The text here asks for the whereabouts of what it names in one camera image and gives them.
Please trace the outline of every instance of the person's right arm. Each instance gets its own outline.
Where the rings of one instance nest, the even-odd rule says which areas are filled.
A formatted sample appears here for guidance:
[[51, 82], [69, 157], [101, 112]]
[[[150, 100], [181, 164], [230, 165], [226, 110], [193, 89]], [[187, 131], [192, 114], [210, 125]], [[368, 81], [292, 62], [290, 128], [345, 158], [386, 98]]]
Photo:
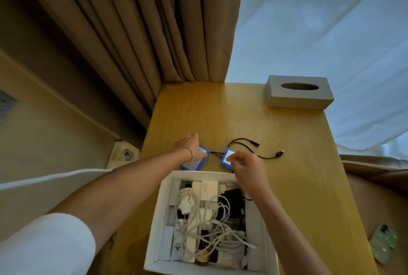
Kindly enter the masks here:
[[258, 207], [285, 274], [331, 275], [273, 195], [262, 159], [256, 154], [237, 151], [227, 160], [239, 185]]

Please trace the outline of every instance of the forearm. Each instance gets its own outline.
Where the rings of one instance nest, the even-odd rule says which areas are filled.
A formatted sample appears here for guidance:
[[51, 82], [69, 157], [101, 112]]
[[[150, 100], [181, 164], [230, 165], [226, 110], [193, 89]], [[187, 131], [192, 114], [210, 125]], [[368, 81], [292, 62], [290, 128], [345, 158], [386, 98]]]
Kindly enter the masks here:
[[92, 231], [98, 252], [160, 182], [190, 159], [188, 149], [179, 148], [127, 164], [80, 188], [51, 213], [82, 220]]
[[286, 275], [331, 275], [271, 191], [254, 198]]

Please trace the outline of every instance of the person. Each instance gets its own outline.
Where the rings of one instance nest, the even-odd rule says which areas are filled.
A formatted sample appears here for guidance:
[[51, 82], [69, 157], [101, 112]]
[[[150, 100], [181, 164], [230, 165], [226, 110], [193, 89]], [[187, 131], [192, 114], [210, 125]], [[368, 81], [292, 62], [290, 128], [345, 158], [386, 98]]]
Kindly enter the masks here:
[[[0, 244], [2, 274], [86, 274], [101, 247], [171, 171], [206, 156], [196, 133], [168, 152], [95, 179]], [[227, 160], [258, 207], [285, 274], [331, 274], [273, 195], [262, 159], [237, 151]]]

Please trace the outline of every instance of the oval hole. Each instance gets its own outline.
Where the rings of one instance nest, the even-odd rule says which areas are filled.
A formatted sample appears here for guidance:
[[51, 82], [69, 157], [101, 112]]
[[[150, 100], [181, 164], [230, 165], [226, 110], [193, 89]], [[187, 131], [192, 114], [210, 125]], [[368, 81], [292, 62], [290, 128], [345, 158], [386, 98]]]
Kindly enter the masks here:
[[285, 83], [281, 85], [283, 88], [286, 89], [294, 89], [294, 90], [316, 90], [319, 89], [319, 86], [307, 83]]

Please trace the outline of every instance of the bracelet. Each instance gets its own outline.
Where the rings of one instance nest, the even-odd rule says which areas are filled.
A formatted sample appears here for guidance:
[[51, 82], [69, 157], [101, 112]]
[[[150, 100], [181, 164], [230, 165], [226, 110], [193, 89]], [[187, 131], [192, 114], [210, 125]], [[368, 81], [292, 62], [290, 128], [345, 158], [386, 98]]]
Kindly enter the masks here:
[[188, 147], [186, 147], [186, 146], [183, 146], [185, 149], [188, 149], [189, 151], [190, 151], [190, 154], [191, 154], [191, 159], [190, 159], [190, 161], [193, 159], [193, 152], [191, 151], [191, 149], [189, 149]]

